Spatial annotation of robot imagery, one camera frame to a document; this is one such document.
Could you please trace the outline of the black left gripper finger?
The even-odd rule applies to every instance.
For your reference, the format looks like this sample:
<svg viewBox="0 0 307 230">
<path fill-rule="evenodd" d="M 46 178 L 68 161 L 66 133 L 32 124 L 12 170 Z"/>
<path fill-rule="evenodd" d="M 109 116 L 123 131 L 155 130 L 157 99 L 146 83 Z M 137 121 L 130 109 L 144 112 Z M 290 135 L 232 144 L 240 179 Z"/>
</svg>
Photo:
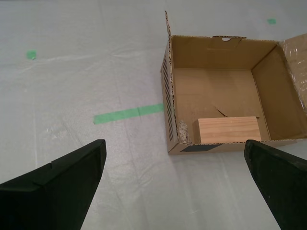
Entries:
<svg viewBox="0 0 307 230">
<path fill-rule="evenodd" d="M 244 158 L 250 174 L 282 230 L 307 228 L 307 161 L 247 140 Z"/>
<path fill-rule="evenodd" d="M 102 178 L 106 142 L 97 139 L 0 185 L 2 230 L 79 230 Z"/>
</svg>

